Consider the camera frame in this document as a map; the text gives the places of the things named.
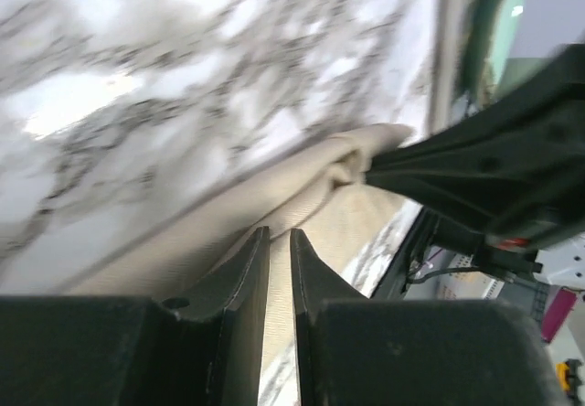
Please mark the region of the beige linen napkin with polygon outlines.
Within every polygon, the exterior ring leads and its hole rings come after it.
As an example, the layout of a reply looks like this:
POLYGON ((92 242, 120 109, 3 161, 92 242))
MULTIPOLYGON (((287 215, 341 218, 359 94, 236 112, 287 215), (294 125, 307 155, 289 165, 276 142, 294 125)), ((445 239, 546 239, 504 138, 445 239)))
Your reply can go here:
POLYGON ((154 236, 73 278, 64 294, 164 299, 215 269, 258 227, 270 230, 270 280, 259 402, 299 401, 289 237, 303 230, 319 257, 364 295, 390 264, 416 207, 366 184, 374 155, 411 136, 401 124, 333 134, 187 212, 154 236))

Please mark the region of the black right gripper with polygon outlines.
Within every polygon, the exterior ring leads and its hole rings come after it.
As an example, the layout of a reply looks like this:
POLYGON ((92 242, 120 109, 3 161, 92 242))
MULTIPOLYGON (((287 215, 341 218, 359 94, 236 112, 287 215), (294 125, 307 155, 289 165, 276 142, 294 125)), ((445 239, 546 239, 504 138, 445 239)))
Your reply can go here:
POLYGON ((367 182, 438 216, 432 242, 471 259, 452 272, 551 275, 543 251, 584 231, 584 47, 431 138, 378 155, 367 182))

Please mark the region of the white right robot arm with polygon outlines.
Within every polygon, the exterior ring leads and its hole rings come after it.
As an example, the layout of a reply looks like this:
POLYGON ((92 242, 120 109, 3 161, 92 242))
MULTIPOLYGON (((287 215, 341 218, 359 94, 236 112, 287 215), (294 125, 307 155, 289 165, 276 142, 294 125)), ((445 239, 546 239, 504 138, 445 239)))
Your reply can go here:
POLYGON ((421 213, 384 283, 407 283, 430 247, 473 271, 584 287, 584 47, 425 141, 378 155, 367 182, 421 213))

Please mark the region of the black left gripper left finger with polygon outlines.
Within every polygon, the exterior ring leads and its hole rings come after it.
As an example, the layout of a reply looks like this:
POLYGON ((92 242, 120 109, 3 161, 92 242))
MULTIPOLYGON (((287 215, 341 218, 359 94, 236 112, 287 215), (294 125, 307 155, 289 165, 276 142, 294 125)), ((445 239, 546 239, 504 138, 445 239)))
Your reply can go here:
POLYGON ((270 233, 185 294, 7 296, 4 405, 253 405, 258 400, 270 233))

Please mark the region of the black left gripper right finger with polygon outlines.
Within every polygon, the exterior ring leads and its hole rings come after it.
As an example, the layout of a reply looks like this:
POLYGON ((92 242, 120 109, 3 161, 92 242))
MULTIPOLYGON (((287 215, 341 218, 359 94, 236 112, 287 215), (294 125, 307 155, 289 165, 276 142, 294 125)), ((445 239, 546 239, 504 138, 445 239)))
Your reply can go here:
POLYGON ((493 301, 379 301, 290 236, 303 405, 561 405, 534 322, 493 301))

